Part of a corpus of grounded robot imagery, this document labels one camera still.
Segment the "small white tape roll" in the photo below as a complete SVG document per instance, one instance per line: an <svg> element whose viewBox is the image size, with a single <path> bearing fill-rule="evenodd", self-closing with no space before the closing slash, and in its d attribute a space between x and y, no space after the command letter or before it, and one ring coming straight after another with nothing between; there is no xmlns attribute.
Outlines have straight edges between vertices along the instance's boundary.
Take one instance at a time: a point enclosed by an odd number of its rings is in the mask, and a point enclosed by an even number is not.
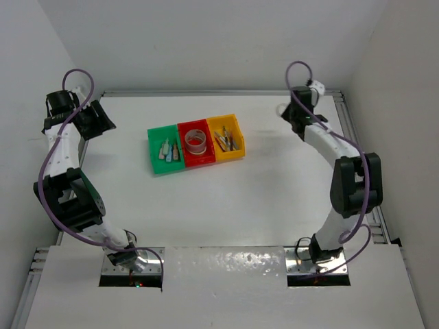
<svg viewBox="0 0 439 329"><path fill-rule="evenodd" d="M278 117L282 117L284 115L284 112L288 109L288 104L287 103L281 103L279 105L277 105L277 107L275 108L275 113Z"/></svg>

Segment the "pink eraser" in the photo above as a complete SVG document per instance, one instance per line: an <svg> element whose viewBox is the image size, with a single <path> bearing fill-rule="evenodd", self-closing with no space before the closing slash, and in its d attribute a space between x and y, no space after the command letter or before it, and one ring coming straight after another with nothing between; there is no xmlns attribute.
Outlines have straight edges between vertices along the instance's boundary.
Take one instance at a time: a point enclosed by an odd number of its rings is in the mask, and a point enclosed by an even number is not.
<svg viewBox="0 0 439 329"><path fill-rule="evenodd" d="M162 149L159 151L158 159L159 160L164 160L165 159L165 155L163 154L163 150Z"/></svg>

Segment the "green eraser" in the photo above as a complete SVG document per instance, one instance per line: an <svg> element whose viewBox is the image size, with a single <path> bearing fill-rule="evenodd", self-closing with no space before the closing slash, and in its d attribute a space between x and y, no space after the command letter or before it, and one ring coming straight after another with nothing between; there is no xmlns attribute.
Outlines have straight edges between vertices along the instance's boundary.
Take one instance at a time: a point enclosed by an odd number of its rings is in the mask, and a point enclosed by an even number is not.
<svg viewBox="0 0 439 329"><path fill-rule="evenodd" d="M162 147L162 155L166 156L169 153L169 139L166 138Z"/></svg>

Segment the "blue eraser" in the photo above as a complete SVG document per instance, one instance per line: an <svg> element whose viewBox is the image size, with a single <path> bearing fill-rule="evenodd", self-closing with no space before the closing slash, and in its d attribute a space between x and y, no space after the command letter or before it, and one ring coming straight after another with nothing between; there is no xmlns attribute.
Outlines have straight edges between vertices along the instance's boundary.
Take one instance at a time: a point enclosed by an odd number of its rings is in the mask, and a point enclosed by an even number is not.
<svg viewBox="0 0 439 329"><path fill-rule="evenodd" d="M173 159L173 151L172 151L172 148L170 147L169 151L168 151L168 153L166 155L165 161L166 162L171 162L172 159Z"/></svg>

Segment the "orange eraser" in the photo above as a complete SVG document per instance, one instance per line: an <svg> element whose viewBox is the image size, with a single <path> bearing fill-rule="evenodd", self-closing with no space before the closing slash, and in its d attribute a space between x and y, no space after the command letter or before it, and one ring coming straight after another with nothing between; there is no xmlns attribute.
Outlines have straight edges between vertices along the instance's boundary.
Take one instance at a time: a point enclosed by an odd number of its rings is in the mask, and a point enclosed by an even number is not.
<svg viewBox="0 0 439 329"><path fill-rule="evenodd" d="M173 145L172 158L173 158L173 161L179 161L180 156L179 156L179 150L178 150L177 144Z"/></svg>

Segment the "large white tape roll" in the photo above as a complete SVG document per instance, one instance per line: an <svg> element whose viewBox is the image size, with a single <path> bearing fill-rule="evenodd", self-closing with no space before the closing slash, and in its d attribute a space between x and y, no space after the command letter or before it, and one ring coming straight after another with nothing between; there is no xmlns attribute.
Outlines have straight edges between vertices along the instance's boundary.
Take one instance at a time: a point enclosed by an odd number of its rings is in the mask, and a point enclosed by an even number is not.
<svg viewBox="0 0 439 329"><path fill-rule="evenodd" d="M189 130L185 134L186 150L201 151L206 147L206 134L199 129Z"/></svg>

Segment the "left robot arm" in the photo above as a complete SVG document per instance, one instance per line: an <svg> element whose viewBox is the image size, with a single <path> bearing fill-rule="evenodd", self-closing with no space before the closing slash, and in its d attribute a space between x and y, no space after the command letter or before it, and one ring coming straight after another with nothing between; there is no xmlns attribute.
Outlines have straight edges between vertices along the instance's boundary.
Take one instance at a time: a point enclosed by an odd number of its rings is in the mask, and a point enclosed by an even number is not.
<svg viewBox="0 0 439 329"><path fill-rule="evenodd" d="M43 171L43 181L34 183L34 192L44 193L48 208L58 220L57 228L65 227L99 244L114 266L141 272L136 237L104 218L104 201L80 166L81 143L115 129L115 124L97 100L86 104L70 123L64 123L84 99L80 88L46 96L48 115L43 134L54 152Z"/></svg>

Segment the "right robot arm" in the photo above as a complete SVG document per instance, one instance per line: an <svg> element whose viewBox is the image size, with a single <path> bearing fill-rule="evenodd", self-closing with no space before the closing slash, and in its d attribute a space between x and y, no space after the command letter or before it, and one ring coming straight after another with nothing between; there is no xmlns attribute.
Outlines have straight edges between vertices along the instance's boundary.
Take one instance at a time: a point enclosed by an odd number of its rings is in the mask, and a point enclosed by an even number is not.
<svg viewBox="0 0 439 329"><path fill-rule="evenodd" d="M292 131L333 170L331 210L309 244L313 263L338 256L344 244L364 225L364 217L383 201L380 157L376 153L365 154L358 144L334 132L324 116L315 114L316 93L311 87L292 88L291 101L281 114Z"/></svg>

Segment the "green plastic bin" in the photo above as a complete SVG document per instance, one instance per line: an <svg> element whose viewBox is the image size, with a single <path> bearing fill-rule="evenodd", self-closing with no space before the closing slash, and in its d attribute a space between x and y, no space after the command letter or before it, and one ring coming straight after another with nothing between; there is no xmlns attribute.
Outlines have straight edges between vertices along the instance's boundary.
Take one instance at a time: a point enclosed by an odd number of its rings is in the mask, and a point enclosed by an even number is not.
<svg viewBox="0 0 439 329"><path fill-rule="evenodd" d="M153 172L156 175L181 171L185 168L185 161L182 154L182 147L177 125L168 125L163 127L156 127L147 131L148 143L150 148L150 161ZM159 151L163 147L165 139L169 139L169 148L173 149L173 145L177 144L179 150L179 161L166 162L158 159Z"/></svg>

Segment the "yellow plastic bin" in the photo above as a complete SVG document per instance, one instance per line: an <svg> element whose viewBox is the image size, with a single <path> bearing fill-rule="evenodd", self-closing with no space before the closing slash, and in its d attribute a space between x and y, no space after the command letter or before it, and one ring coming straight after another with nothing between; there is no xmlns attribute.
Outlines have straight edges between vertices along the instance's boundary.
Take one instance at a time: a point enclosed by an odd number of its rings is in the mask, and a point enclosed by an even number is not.
<svg viewBox="0 0 439 329"><path fill-rule="evenodd" d="M213 146L215 148L215 158L216 161L229 161L234 160L238 158L243 158L246 155L246 145L244 136L241 132L241 128L239 126L237 117L234 114L227 114L223 116L217 116L217 117L209 117L206 119L206 122L208 124L209 132L213 140ZM231 135L234 135L238 141L239 146L241 147L240 150L232 150L232 151L222 151L219 147L219 145L215 141L214 132L217 132L221 142L224 146L224 142L222 141L222 128L225 127L225 130L230 132Z"/></svg>

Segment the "red plastic bin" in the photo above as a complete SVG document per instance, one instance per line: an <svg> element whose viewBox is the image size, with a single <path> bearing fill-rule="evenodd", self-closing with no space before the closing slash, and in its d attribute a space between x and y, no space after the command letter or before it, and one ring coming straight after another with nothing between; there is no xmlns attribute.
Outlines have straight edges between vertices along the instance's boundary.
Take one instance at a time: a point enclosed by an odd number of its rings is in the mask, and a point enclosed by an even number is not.
<svg viewBox="0 0 439 329"><path fill-rule="evenodd" d="M182 154L185 160L186 167L196 167L196 166L207 165L215 162L215 150L206 119L179 123L177 127L180 136ZM206 134L207 150L206 153L201 156L191 155L185 148L185 134L189 130L194 130L194 129L202 130Z"/></svg>

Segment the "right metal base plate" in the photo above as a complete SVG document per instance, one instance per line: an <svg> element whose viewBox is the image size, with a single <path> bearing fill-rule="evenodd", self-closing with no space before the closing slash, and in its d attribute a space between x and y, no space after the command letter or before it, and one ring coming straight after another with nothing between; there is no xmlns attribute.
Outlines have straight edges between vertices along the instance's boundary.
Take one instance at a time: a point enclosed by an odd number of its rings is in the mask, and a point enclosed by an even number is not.
<svg viewBox="0 0 439 329"><path fill-rule="evenodd" d="M328 272L331 275L348 273L348 266L343 251L337 256L319 260L313 263L307 246L285 247L285 266L287 274L291 276L312 275Z"/></svg>

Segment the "metal base plate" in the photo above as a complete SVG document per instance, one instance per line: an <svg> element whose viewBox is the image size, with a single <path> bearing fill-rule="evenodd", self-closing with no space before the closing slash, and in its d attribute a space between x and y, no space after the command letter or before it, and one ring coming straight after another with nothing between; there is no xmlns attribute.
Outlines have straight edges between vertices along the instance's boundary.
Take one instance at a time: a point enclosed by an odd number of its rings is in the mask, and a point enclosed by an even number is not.
<svg viewBox="0 0 439 329"><path fill-rule="evenodd" d="M287 274L291 276L312 275L328 272L331 275L348 273L348 266L343 251L337 256L319 260L313 263L307 246L285 247L285 266Z"/></svg>
<svg viewBox="0 0 439 329"><path fill-rule="evenodd" d="M130 260L123 260L118 265L111 263L107 256L104 256L102 263L102 274L104 275L128 275L130 271L138 276L153 274L161 275L160 260L156 254L159 255L161 263L165 261L165 248L164 247L151 247L151 251L140 250L136 251L135 257Z"/></svg>

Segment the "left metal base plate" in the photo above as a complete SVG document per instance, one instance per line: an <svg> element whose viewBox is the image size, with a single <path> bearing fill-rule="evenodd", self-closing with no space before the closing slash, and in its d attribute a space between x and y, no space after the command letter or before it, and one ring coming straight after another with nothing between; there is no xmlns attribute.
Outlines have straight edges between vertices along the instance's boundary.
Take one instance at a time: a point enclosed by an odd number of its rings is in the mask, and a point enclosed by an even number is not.
<svg viewBox="0 0 439 329"><path fill-rule="evenodd" d="M104 256L102 263L102 274L104 275L128 275L130 271L138 276L153 274L161 275L160 260L156 254L159 255L161 263L165 261L165 248L164 247L151 247L151 251L140 250L136 251L135 257L130 260L123 260L118 265L111 263L107 256Z"/></svg>

